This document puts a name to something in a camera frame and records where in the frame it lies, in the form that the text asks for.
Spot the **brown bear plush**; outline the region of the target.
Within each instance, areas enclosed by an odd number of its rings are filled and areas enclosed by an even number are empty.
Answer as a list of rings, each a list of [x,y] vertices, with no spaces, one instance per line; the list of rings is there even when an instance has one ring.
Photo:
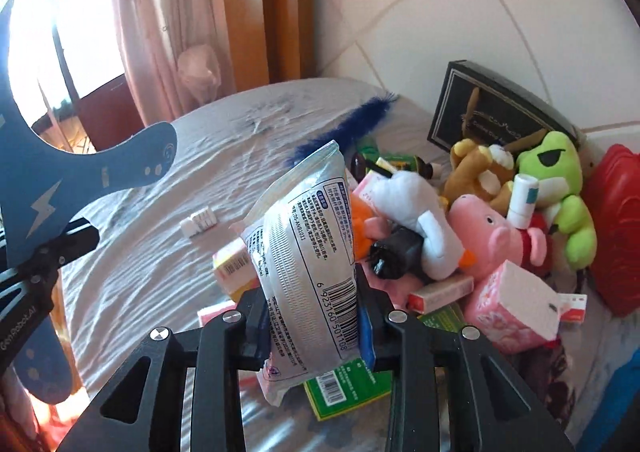
[[[442,186],[448,208],[462,195],[475,195],[506,216],[516,173],[516,156],[536,146],[548,133],[540,129],[502,146],[484,145],[465,138],[450,149],[451,172]]]

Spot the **green frog plush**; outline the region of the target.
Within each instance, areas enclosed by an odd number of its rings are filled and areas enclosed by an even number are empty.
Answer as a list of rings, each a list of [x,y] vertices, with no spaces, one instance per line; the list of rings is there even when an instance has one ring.
[[[518,172],[539,181],[536,207],[548,227],[565,237],[564,256],[572,270],[588,268],[598,240],[591,213],[582,199],[582,164],[573,141],[550,131],[541,143],[518,155]]]

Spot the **wooden headboard frame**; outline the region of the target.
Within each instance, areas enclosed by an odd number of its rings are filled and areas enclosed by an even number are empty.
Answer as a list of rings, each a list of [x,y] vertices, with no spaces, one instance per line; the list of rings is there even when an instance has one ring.
[[[233,92],[314,74],[314,0],[216,2]]]

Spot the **white small tube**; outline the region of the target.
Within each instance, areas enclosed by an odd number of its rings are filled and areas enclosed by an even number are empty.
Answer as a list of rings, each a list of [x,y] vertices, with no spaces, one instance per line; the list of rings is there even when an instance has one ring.
[[[506,219],[518,230],[529,228],[536,209],[538,193],[537,178],[523,173],[515,175]]]

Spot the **small white clip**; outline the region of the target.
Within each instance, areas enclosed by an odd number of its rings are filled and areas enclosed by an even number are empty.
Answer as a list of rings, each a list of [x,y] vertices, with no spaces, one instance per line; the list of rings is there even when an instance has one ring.
[[[184,237],[192,238],[200,235],[218,224],[218,219],[213,209],[209,206],[192,212],[180,221],[179,227]]]

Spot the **green medicine box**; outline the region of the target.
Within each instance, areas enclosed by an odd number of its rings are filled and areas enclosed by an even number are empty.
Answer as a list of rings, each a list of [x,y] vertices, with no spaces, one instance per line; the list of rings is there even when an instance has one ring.
[[[457,302],[418,319],[427,327],[454,333],[465,325]],[[314,416],[324,422],[387,397],[392,391],[392,373],[372,373],[363,360],[356,359],[308,380],[304,387]]]

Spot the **white duck plush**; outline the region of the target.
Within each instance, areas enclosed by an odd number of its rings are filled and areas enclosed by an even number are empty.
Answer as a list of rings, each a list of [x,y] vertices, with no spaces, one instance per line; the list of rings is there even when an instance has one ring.
[[[397,171],[372,184],[369,195],[376,213],[423,237],[421,268],[431,279],[441,281],[476,264],[449,224],[438,193],[421,175]]]

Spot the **pink pig plush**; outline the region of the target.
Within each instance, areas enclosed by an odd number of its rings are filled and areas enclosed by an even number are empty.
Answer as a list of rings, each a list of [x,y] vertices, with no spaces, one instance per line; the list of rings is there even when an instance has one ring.
[[[462,245],[475,257],[464,273],[476,284],[509,260],[536,276],[552,269],[552,239],[547,224],[535,212],[532,224],[519,230],[475,195],[462,195],[449,208],[447,220]]]

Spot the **pink tissue pack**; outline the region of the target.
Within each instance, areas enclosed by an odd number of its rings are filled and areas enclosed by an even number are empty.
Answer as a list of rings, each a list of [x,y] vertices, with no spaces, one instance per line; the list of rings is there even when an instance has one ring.
[[[538,276],[506,260],[465,298],[464,320],[503,354],[554,342],[561,300]]]

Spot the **blue plastic crate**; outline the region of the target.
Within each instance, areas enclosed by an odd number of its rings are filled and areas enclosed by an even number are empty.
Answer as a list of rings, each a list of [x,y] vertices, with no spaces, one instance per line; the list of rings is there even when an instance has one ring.
[[[576,450],[639,450],[639,350],[612,376]]]

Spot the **black gift box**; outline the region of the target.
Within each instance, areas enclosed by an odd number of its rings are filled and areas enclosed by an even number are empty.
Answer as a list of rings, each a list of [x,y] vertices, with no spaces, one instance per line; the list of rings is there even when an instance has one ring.
[[[470,60],[454,60],[427,140],[448,151],[464,138],[508,145],[541,130],[562,131],[576,145],[582,141],[582,132],[536,94]]]

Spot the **silver white refill pouch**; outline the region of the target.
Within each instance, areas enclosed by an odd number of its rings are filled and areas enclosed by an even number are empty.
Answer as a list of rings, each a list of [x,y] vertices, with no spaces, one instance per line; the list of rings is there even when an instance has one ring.
[[[344,158],[331,141],[273,182],[235,224],[270,320],[258,373],[266,401],[359,354],[352,205]]]

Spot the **blue feather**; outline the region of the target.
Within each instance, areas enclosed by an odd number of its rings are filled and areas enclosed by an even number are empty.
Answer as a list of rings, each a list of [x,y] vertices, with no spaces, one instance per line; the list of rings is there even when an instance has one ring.
[[[399,96],[386,93],[383,96],[369,98],[366,103],[354,108],[336,127],[323,132],[294,149],[288,158],[288,167],[293,168],[326,143],[335,141],[342,153],[348,151],[359,141],[371,133],[386,118],[392,105]]]

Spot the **black small bottle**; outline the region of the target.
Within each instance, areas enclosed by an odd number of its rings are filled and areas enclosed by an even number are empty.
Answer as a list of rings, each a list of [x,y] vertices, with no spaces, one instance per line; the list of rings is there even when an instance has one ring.
[[[422,269],[424,238],[406,227],[395,227],[392,234],[372,244],[368,262],[380,279],[400,279]]]

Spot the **red white toothpaste box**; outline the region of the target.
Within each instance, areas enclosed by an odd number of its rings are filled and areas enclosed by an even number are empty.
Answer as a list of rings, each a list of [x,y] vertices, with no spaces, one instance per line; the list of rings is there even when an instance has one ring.
[[[559,294],[560,321],[582,324],[585,321],[588,296],[586,294]]]

